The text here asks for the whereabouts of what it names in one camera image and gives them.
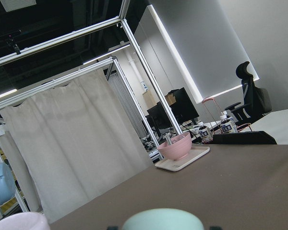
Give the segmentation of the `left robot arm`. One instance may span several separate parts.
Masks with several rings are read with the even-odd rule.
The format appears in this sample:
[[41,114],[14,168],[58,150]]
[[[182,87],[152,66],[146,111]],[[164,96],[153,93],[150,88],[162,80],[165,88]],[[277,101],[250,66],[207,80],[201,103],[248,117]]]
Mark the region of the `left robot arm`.
[[16,185],[9,166],[0,162],[0,205],[12,199],[15,195]]

